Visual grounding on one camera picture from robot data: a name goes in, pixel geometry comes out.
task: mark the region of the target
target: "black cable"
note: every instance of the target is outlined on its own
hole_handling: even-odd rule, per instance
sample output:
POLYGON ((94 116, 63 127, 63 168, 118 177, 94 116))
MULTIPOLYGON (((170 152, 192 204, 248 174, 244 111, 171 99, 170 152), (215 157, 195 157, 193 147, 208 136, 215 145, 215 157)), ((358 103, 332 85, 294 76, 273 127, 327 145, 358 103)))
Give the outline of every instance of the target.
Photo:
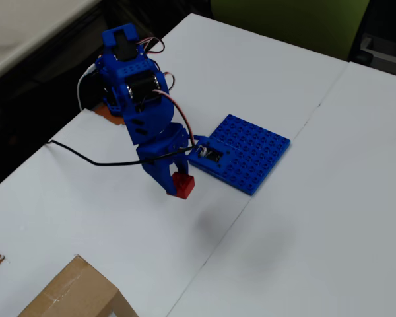
POLYGON ((157 39, 157 38, 153 38, 152 40, 150 40, 150 43, 151 43, 151 41, 153 41, 153 40, 158 40, 159 42, 161 42, 161 44, 163 45, 163 48, 161 49, 161 51, 148 51, 147 53, 153 53, 153 54, 158 54, 158 53, 162 53, 165 49, 166 49, 166 45, 164 44, 164 42, 163 42, 163 40, 162 39, 157 39))
POLYGON ((169 88, 169 91, 171 91, 171 89, 172 89, 173 86, 174 86, 174 82, 176 81, 175 78, 174 78, 174 75, 173 75, 172 73, 169 73, 168 71, 164 72, 163 74, 164 74, 164 76, 170 75, 170 76, 172 76, 172 78, 173 78, 172 86, 170 86, 170 88, 169 88))
POLYGON ((60 143, 58 141, 50 140, 46 144, 50 144, 50 143, 57 144, 60 147, 63 147, 65 149, 71 151, 73 154, 76 154, 77 156, 81 157, 85 161, 87 161, 87 162, 89 162, 89 163, 91 163, 92 165, 95 165, 95 166, 131 166, 131 165, 152 163, 152 162, 154 162, 156 160, 161 160, 161 159, 165 159, 167 157, 171 157, 171 156, 176 155, 176 154, 185 153, 185 152, 187 152, 189 150, 192 150, 194 148, 194 147, 186 147, 186 148, 182 148, 182 149, 179 149, 179 150, 171 152, 171 153, 160 155, 159 157, 146 158, 145 160, 134 160, 132 162, 120 162, 120 163, 97 163, 97 162, 94 162, 93 160, 89 159, 88 157, 80 154, 79 152, 76 152, 74 149, 68 147, 67 145, 64 145, 64 144, 62 144, 62 143, 60 143))

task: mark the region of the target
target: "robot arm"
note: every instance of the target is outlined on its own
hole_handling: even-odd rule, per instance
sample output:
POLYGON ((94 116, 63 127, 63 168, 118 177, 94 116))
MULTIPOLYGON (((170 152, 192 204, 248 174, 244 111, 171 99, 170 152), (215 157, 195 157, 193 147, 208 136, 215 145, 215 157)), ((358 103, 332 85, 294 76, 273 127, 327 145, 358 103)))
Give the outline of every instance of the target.
MULTIPOLYGON (((155 62, 147 57, 133 24, 102 33, 104 53, 96 61, 104 102, 114 116, 122 116, 141 160, 192 146, 195 142, 180 123, 173 123, 174 103, 155 62)), ((185 153, 142 164, 170 195, 187 198, 194 187, 185 153), (171 176, 169 166, 178 171, 171 176)))

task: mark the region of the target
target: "white cable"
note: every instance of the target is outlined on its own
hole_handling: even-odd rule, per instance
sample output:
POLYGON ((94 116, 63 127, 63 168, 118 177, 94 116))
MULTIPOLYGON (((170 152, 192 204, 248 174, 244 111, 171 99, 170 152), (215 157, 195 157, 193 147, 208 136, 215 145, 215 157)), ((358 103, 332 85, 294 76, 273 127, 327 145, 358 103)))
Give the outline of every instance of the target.
POLYGON ((79 93, 79 87, 81 86, 81 81, 84 79, 84 77, 86 77, 87 75, 91 74, 96 69, 97 69, 97 67, 95 66, 95 64, 92 64, 90 67, 88 67, 86 69, 85 73, 83 73, 82 76, 80 77, 80 79, 78 80, 77 92, 78 92, 78 105, 79 105, 79 111, 80 112, 82 112, 81 96, 80 96, 80 93, 79 93))

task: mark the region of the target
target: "red wire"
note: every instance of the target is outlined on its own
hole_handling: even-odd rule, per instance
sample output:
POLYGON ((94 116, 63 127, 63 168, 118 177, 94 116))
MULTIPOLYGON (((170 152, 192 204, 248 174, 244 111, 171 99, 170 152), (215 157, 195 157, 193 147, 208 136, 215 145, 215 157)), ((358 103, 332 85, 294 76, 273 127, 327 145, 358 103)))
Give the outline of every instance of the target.
POLYGON ((164 45, 164 42, 160 38, 156 38, 154 36, 149 37, 149 38, 144 38, 143 40, 137 42, 137 44, 142 44, 143 45, 143 44, 147 43, 144 46, 144 50, 145 50, 148 47, 148 45, 151 43, 152 40, 157 40, 158 42, 160 42, 163 45, 163 49, 160 52, 148 51, 147 54, 159 54, 159 53, 162 53, 166 47, 164 45))
POLYGON ((193 139, 193 133, 192 133, 191 126, 189 125, 189 122, 186 119, 186 116, 185 116, 184 112, 182 111, 182 109, 180 108, 180 106, 178 105, 178 103, 176 101, 174 101, 174 99, 169 94, 165 93, 164 91, 161 91, 161 90, 158 90, 158 89, 154 89, 153 91, 157 92, 158 94, 162 94, 168 100, 173 102, 174 106, 176 107, 176 109, 178 109, 178 112, 180 113, 180 115, 182 116, 183 120, 185 121, 187 129, 189 131, 189 138, 191 139, 192 146, 194 147, 195 146, 195 140, 193 139))
POLYGON ((165 72, 163 73, 163 75, 164 75, 164 76, 166 76, 166 75, 172 76, 172 78, 173 78, 173 83, 172 83, 172 86, 170 86, 170 88, 169 88, 169 91, 171 91, 171 89, 172 89, 173 86, 174 86, 174 82, 175 82, 174 75, 173 75, 172 73, 168 72, 168 71, 165 71, 165 72))

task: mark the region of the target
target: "wire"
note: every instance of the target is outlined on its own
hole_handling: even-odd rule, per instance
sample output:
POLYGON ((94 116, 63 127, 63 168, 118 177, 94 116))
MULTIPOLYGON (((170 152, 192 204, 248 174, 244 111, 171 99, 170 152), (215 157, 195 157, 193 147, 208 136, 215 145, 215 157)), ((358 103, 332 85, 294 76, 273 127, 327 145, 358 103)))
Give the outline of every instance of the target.
POLYGON ((150 37, 150 38, 145 38, 139 42, 137 42, 137 44, 145 44, 144 46, 144 50, 146 50, 146 48, 148 47, 148 45, 151 43, 151 41, 153 40, 157 40, 159 41, 162 45, 163 48, 160 51, 148 51, 147 54, 159 54, 162 53, 165 49, 166 49, 166 45, 164 44, 164 42, 160 39, 160 38, 156 38, 156 37, 150 37))
POLYGON ((173 78, 173 83, 172 83, 172 86, 170 86, 170 88, 169 88, 169 91, 171 91, 171 89, 172 89, 173 86, 174 86, 174 82, 175 82, 174 75, 173 75, 172 73, 169 73, 168 71, 165 71, 165 72, 163 73, 163 75, 164 75, 164 76, 166 76, 166 75, 172 76, 172 78, 173 78))
POLYGON ((150 61, 152 61, 156 66, 157 66, 157 68, 158 68, 158 71, 161 71, 161 68, 160 68, 160 66, 159 66, 159 64, 155 61, 155 60, 153 60, 153 59, 151 59, 151 58, 148 58, 150 61))
POLYGON ((88 67, 85 71, 85 73, 82 74, 80 79, 78 80, 78 86, 77 86, 77 95, 78 95, 78 105, 79 105, 79 112, 82 112, 82 104, 81 104, 81 94, 80 94, 80 87, 81 87, 81 81, 89 74, 93 73, 97 67, 95 64, 92 64, 90 67, 88 67))
POLYGON ((195 147, 195 146, 193 146, 193 147, 180 148, 177 151, 170 152, 170 153, 167 153, 167 154, 164 154, 164 155, 160 155, 159 157, 146 158, 145 160, 134 160, 132 162, 119 162, 119 163, 97 163, 97 162, 94 162, 93 160, 89 159, 88 157, 80 154, 79 152, 76 152, 74 149, 68 147, 67 145, 64 145, 64 144, 62 144, 62 143, 60 143, 58 141, 50 140, 46 144, 50 144, 50 143, 57 144, 60 147, 63 147, 65 149, 71 151, 73 154, 76 154, 77 156, 81 157, 85 161, 87 161, 87 162, 89 162, 89 163, 91 163, 92 165, 95 165, 95 166, 131 166, 131 165, 138 165, 138 164, 145 164, 145 163, 153 163, 156 160, 166 159, 166 158, 171 157, 171 156, 176 155, 176 154, 182 154, 182 153, 188 152, 188 151, 192 150, 195 147))
POLYGON ((154 89, 153 92, 157 92, 158 94, 161 94, 162 96, 165 96, 168 100, 173 102, 174 106, 176 107, 176 109, 178 109, 178 112, 182 116, 182 118, 183 118, 183 120, 184 120, 184 122, 185 122, 185 124, 187 126, 187 129, 189 131, 189 138, 191 139, 191 144, 194 147, 195 146, 195 140, 193 139, 193 133, 192 133, 191 126, 189 125, 189 122, 188 122, 184 112, 182 111, 182 109, 178 105, 178 103, 176 101, 174 101, 174 99, 169 94, 166 94, 164 91, 161 91, 161 90, 158 90, 158 89, 154 89))

